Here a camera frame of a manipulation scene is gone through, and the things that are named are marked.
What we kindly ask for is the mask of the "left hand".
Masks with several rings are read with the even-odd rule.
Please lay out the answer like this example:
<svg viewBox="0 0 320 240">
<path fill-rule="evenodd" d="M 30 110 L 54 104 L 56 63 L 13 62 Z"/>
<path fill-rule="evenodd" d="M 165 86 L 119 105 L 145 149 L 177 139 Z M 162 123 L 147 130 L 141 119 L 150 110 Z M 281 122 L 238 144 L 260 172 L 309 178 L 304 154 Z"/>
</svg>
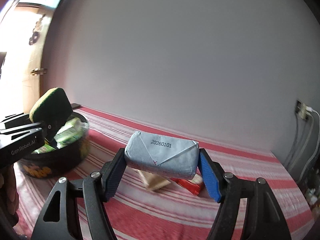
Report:
<svg viewBox="0 0 320 240">
<path fill-rule="evenodd" d="M 1 170 L 1 215 L 11 227 L 18 223 L 18 207 L 19 195 L 14 166 L 9 165 Z"/>
</svg>

